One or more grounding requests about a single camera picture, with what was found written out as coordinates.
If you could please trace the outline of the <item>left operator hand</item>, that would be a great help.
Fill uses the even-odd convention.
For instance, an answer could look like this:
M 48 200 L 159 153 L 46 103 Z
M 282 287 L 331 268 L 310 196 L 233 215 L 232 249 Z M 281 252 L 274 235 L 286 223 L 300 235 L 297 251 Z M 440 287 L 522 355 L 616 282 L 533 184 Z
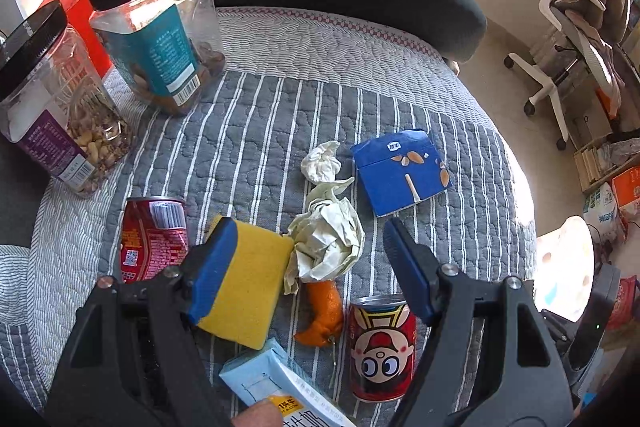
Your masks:
M 262 400 L 232 418 L 234 427 L 282 427 L 283 417 L 269 400 Z

